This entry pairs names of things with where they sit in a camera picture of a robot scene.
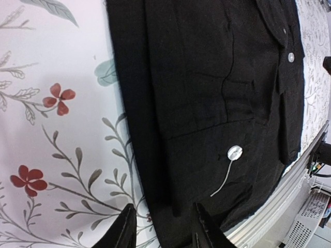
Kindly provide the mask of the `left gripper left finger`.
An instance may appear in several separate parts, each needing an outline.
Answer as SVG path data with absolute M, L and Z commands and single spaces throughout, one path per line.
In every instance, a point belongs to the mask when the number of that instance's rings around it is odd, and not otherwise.
M 137 211 L 133 204 L 127 204 L 111 227 L 92 248 L 136 247 Z

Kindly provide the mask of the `black long sleeve shirt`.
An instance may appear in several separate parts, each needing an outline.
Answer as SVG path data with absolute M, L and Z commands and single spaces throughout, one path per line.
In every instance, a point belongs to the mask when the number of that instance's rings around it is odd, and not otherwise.
M 252 216 L 301 148 L 295 1 L 107 1 L 117 77 L 162 247 L 191 247 L 194 203 Z

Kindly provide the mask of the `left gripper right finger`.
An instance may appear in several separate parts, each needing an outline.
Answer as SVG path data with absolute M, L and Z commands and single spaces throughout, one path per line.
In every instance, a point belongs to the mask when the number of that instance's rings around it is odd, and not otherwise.
M 235 245 L 214 223 L 202 204 L 193 204 L 191 220 L 192 247 L 235 248 Z

